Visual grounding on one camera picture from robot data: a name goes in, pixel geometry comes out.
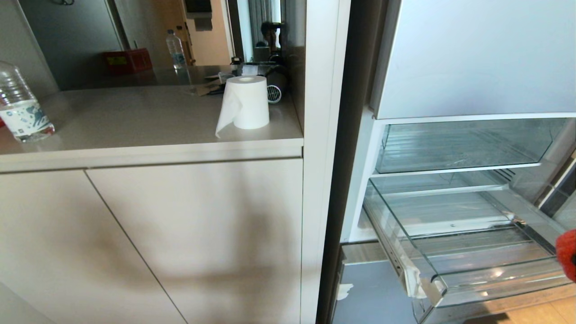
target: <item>paper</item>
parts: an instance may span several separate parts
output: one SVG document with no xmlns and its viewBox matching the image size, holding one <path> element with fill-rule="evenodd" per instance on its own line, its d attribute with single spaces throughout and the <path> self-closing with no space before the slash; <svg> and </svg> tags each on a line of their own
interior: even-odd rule
<svg viewBox="0 0 576 324">
<path fill-rule="evenodd" d="M 266 78 L 241 76 L 226 80 L 222 109 L 216 125 L 218 133 L 230 123 L 240 129 L 258 129 L 270 122 Z"/>
</svg>

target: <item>beige countertop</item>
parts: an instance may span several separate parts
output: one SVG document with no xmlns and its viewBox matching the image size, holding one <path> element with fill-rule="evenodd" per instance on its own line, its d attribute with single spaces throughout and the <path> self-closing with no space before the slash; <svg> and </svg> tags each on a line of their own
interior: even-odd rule
<svg viewBox="0 0 576 324">
<path fill-rule="evenodd" d="M 290 97 L 270 105 L 270 124 L 230 124 L 220 138 L 222 95 L 195 96 L 190 86 L 67 91 L 40 104 L 56 133 L 21 144 L 0 128 L 0 172 L 293 156 L 304 144 Z"/>
</svg>

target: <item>refrigerator shelf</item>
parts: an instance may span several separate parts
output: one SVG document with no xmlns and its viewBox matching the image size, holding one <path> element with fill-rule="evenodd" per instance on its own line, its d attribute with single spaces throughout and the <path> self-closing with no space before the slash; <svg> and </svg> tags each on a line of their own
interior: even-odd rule
<svg viewBox="0 0 576 324">
<path fill-rule="evenodd" d="M 447 307 L 570 283 L 548 244 L 559 232 L 546 219 L 525 201 L 511 204 L 519 198 L 506 186 L 482 190 L 487 183 L 470 182 L 480 175 L 459 175 L 451 187 L 398 191 L 377 178 L 366 189 L 363 207 L 409 296 Z"/>
<path fill-rule="evenodd" d="M 565 119 L 388 125 L 377 174 L 537 165 Z"/>
</svg>

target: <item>freezer compartment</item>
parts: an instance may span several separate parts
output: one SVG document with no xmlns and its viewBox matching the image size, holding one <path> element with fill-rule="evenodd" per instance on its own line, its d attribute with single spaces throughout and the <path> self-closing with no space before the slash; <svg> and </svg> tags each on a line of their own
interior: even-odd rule
<svg viewBox="0 0 576 324">
<path fill-rule="evenodd" d="M 387 125 L 376 172 L 535 165 L 565 121 L 546 118 Z"/>
<path fill-rule="evenodd" d="M 553 248 L 562 230 L 507 186 L 398 191 L 387 179 L 370 180 L 364 208 L 409 296 L 448 307 L 571 283 Z"/>
</svg>

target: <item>cabinet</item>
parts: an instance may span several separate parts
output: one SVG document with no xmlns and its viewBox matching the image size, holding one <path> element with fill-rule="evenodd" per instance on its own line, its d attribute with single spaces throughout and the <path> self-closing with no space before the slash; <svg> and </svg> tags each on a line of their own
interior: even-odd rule
<svg viewBox="0 0 576 324">
<path fill-rule="evenodd" d="M 57 324 L 184 324 L 81 170 L 0 175 L 0 281 Z"/>
<path fill-rule="evenodd" d="M 302 159 L 86 173 L 188 323 L 300 321 Z"/>
</svg>

